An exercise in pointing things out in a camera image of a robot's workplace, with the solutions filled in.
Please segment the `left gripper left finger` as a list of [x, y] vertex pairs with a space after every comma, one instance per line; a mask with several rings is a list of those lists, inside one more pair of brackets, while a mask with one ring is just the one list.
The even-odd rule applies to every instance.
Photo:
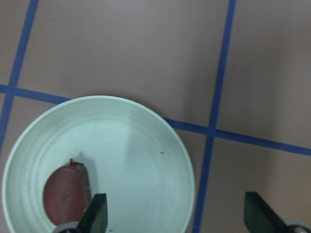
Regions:
[[95, 194], [77, 225], [80, 233], [105, 233], [107, 229], [106, 194]]

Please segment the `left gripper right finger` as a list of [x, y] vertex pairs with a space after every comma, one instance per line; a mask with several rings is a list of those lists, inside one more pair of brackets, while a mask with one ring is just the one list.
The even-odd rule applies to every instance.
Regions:
[[284, 233], [287, 228], [257, 192], [245, 193], [244, 223], [249, 233]]

